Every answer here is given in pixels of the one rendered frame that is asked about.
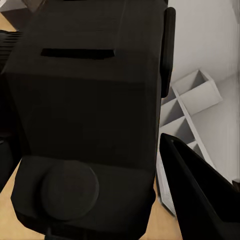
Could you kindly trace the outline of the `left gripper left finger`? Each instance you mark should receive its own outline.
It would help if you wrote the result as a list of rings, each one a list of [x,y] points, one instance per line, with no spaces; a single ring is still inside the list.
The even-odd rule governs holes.
[[[18,134],[0,138],[0,193],[22,157]]]

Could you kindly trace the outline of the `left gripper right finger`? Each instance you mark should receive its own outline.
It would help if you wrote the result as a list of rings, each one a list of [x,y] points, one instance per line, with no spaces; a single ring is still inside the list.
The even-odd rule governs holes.
[[[240,191],[181,139],[159,147],[183,240],[240,240]]]

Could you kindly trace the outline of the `digital camera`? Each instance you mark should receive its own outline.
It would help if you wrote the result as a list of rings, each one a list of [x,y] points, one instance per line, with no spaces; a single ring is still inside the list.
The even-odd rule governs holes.
[[[169,0],[42,0],[0,30],[0,139],[22,152],[17,219],[44,240],[139,240],[156,200]]]

